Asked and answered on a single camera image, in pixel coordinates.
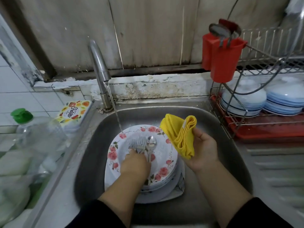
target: sink basin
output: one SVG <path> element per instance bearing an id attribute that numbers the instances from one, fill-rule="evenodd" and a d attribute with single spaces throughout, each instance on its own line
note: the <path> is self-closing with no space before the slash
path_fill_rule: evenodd
<path id="1" fill-rule="evenodd" d="M 224 166 L 249 192 L 252 192 L 252 181 L 246 165 L 218 120 L 208 111 L 187 106 L 187 103 L 180 106 L 178 103 L 172 106 L 137 104 L 135 107 L 130 107 L 130 105 L 122 107 L 118 111 L 118 116 L 122 128 L 126 129 L 138 124 L 159 126 L 166 113 L 181 118 L 194 115 L 197 118 L 197 127 L 217 141 L 219 158 Z M 74 194 L 79 206 L 98 198 L 104 192 L 104 170 L 108 147 L 119 132 L 116 115 L 112 113 L 100 122 L 89 141 L 74 184 Z M 161 203 L 136 204 L 132 223 L 139 225 L 214 223 L 215 217 L 199 188 L 194 173 L 188 167 L 185 172 L 186 187 L 182 196 Z"/>

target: running water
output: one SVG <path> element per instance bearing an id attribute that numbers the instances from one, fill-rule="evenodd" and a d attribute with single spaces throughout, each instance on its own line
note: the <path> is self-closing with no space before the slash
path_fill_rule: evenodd
<path id="1" fill-rule="evenodd" d="M 114 108 L 114 111 L 115 111 L 115 114 L 116 114 L 116 118 L 117 118 L 117 122 L 118 122 L 118 125 L 119 125 L 119 128 L 120 128 L 120 131 L 121 133 L 123 132 L 123 129 L 121 127 L 121 124 L 120 124 L 120 120 L 119 120 L 119 117 L 118 117 L 118 114 L 117 114 L 117 111 L 116 111 L 116 107 L 115 107 L 115 104 L 114 104 L 114 100 L 113 100 L 113 97 L 112 97 L 112 93 L 111 93 L 111 89 L 110 89 L 110 86 L 107 85 L 106 83 L 104 83 L 104 86 L 105 88 L 107 89 L 109 95 L 110 95 L 110 99 L 111 99 L 111 102 L 112 102 L 112 106 Z"/>

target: chrome faucet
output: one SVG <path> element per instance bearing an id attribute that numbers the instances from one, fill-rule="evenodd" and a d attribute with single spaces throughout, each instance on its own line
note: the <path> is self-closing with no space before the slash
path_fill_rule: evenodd
<path id="1" fill-rule="evenodd" d="M 100 89 L 100 96 L 103 102 L 103 108 L 105 111 L 111 111 L 113 109 L 113 106 L 111 100 L 109 99 L 107 89 L 104 86 L 104 83 L 108 85 L 108 81 L 111 79 L 110 73 L 103 59 L 100 48 L 94 40 L 90 40 L 89 51 L 98 86 Z"/>

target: metal dish rack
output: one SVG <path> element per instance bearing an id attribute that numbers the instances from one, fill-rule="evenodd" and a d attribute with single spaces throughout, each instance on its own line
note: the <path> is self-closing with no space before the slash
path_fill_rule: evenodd
<path id="1" fill-rule="evenodd" d="M 237 66 L 237 79 L 234 90 L 226 83 L 212 83 L 210 103 L 212 110 L 219 119 L 228 135 L 242 139 L 264 139 L 278 137 L 304 136 L 304 111 L 295 116 L 279 116 L 265 111 L 252 118 L 244 105 L 236 97 L 236 88 L 241 78 L 254 77 L 262 83 L 261 87 L 249 93 L 254 93 L 270 83 L 278 74 L 304 75 L 304 36 L 302 33 L 303 19 L 298 28 L 243 30 L 242 38 L 248 41 Z M 226 88 L 231 93 L 231 99 L 226 109 L 220 106 L 221 93 Z M 243 117 L 232 115 L 227 111 L 232 98 L 246 111 Z"/>

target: yellow cloth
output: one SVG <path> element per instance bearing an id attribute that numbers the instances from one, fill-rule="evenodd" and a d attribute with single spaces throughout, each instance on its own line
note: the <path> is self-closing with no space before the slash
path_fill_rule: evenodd
<path id="1" fill-rule="evenodd" d="M 196 118 L 188 116 L 185 120 L 172 114 L 166 114 L 160 128 L 169 137 L 177 152 L 184 158 L 190 159 L 194 156 L 194 135 L 192 128 L 196 126 Z"/>

